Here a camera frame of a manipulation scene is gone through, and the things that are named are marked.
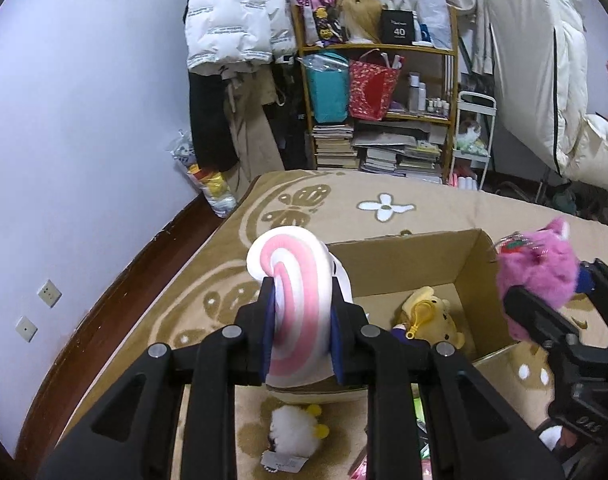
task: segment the jacket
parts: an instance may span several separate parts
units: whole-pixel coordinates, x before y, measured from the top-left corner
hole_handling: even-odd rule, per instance
[[[188,69],[230,78],[296,50],[287,0],[189,0]]]

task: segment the white garment cover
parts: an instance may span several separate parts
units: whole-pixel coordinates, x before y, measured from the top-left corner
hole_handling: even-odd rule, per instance
[[[608,190],[608,122],[587,115],[582,0],[488,0],[506,128],[562,176]]]
[[[287,0],[189,0],[188,7],[191,72],[229,78],[296,50]]]

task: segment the teal bag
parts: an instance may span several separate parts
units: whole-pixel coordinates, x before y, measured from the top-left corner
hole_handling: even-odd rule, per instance
[[[348,62],[334,52],[321,52],[321,56],[334,57]],[[341,123],[348,117],[349,71],[319,72],[306,69],[313,115],[318,123]]]

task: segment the pink and white swirl toy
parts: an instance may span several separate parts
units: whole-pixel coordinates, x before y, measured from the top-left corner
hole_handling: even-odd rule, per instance
[[[248,272],[275,282],[275,333],[266,384],[293,388],[333,374],[329,355],[333,274],[346,301],[350,283],[339,261],[314,234],[284,226],[261,235],[246,257]]]

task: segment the white rolling cart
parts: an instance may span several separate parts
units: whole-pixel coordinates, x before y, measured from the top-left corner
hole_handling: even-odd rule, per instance
[[[479,102],[488,103],[488,106],[478,104]],[[466,160],[474,160],[477,162],[484,163],[484,173],[482,173],[482,180],[479,183],[478,190],[482,190],[482,186],[484,186],[484,181],[486,179],[486,171],[488,171],[488,163],[491,160],[491,148],[493,147],[493,136],[495,133],[495,117],[497,116],[497,101],[492,97],[484,94],[478,94],[475,92],[460,92],[458,96],[458,114],[457,119],[455,120],[455,134],[457,134],[460,130],[460,112],[468,111],[474,112],[477,116],[477,121],[479,124],[482,124],[481,116],[487,115],[492,117],[491,119],[491,128],[488,132],[488,156],[482,155],[472,155],[470,153],[463,153],[460,150],[456,150],[455,147],[457,143],[453,143],[453,155],[450,160],[450,173],[449,173],[449,181],[453,177],[453,169],[455,168],[455,159],[464,158]]]

